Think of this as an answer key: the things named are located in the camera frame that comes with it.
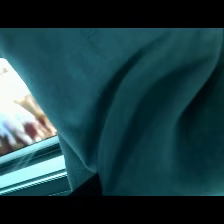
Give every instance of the blurry background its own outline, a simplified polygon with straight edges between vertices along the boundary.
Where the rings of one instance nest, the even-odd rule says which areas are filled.
[[[23,80],[0,59],[0,156],[55,135]]]

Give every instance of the person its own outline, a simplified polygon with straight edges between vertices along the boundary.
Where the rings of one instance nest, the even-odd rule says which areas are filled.
[[[224,192],[223,29],[0,29],[58,130],[73,190]]]

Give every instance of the teal fabric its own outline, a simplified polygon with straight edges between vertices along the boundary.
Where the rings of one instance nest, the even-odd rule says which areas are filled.
[[[224,192],[222,29],[0,29],[0,53],[58,129],[73,189]]]

